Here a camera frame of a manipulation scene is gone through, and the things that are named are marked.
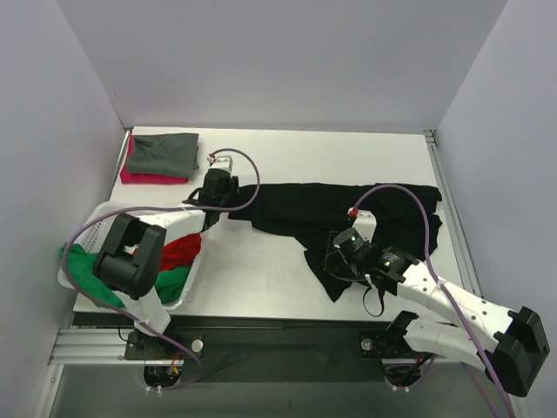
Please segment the black t-shirt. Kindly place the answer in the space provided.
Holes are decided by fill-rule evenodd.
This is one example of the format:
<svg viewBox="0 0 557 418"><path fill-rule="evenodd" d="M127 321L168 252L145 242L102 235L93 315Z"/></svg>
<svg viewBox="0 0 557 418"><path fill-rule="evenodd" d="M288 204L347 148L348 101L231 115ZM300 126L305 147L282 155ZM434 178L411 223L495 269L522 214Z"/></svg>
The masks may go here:
<svg viewBox="0 0 557 418"><path fill-rule="evenodd" d="M336 254L327 258L331 233L352 225L347 212L370 185L266 184L245 209L229 214L230 219L249 221L264 233L292 237L305 248L309 269L331 301L337 301L351 285L342 280L348 272ZM425 229L421 212L406 193L393 188L379 190L366 198L360 210L377 220L372 242L384 249L397 247L414 257L425 258Z"/></svg>

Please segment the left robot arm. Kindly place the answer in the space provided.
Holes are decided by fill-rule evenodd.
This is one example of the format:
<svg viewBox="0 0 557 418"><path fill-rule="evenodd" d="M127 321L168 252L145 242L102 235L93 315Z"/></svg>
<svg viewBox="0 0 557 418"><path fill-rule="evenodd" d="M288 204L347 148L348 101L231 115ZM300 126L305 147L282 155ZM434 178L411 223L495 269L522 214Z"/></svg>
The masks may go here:
<svg viewBox="0 0 557 418"><path fill-rule="evenodd" d="M93 264L93 275L116 292L135 328L146 334L144 346L154 357L170 356L175 335L155 290L164 247L185 236L202 233L215 225L220 207L238 195L238 177L228 169L211 168L196 200L185 201L175 212L140 217L119 214L112 222Z"/></svg>

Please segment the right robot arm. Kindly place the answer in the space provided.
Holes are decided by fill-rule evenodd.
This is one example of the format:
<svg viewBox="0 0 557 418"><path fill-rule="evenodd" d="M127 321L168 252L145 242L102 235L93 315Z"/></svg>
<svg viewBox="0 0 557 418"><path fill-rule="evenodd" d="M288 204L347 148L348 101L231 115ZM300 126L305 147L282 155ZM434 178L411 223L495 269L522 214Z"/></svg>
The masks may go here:
<svg viewBox="0 0 557 418"><path fill-rule="evenodd" d="M426 263L395 247L379 250L353 227L334 235L332 248L357 280L380 295L410 300L442 318L435 322L401 312L385 336L390 352L437 354L484 371L507 394L529 393L550 353L535 311L493 304L434 277Z"/></svg>

